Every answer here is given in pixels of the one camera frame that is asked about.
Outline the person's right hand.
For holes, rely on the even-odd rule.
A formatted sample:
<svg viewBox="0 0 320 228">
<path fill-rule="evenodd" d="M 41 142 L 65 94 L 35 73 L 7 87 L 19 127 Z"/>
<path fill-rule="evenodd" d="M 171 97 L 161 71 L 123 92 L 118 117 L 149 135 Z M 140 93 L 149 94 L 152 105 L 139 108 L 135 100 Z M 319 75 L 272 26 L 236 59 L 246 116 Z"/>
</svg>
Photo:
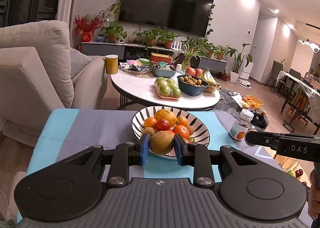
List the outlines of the person's right hand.
<svg viewBox="0 0 320 228">
<path fill-rule="evenodd" d="M 317 219 L 320 214 L 320 190 L 317 188 L 317 177 L 315 170 L 310 173 L 310 192 L 309 192 L 309 201 L 308 201 L 308 215 L 312 219 Z"/>
</svg>

